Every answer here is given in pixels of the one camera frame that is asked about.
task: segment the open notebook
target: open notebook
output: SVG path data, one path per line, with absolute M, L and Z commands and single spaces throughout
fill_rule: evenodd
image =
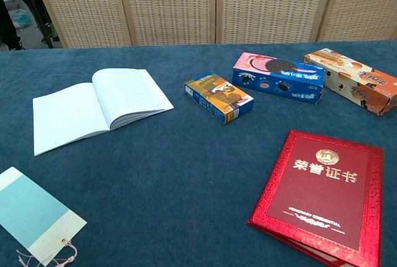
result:
M 107 68 L 81 83 L 33 99 L 35 156 L 173 109 L 146 70 Z

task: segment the person's leg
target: person's leg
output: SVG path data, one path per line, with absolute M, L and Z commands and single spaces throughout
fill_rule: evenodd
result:
M 10 50 L 23 49 L 3 0 L 0 0 L 0 39 Z

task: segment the gold emblem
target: gold emblem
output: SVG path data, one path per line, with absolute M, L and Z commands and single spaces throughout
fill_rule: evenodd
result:
M 318 150 L 316 158 L 324 165 L 335 165 L 339 161 L 339 155 L 336 152 L 327 149 Z

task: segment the red certificate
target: red certificate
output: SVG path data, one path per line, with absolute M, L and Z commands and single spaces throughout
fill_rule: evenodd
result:
M 248 223 L 328 266 L 379 266 L 382 169 L 381 148 L 291 130 Z

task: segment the orange snack box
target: orange snack box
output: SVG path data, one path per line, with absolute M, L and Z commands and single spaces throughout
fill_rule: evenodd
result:
M 325 86 L 382 115 L 397 106 L 397 78 L 324 48 L 305 55 L 304 63 L 326 69 Z

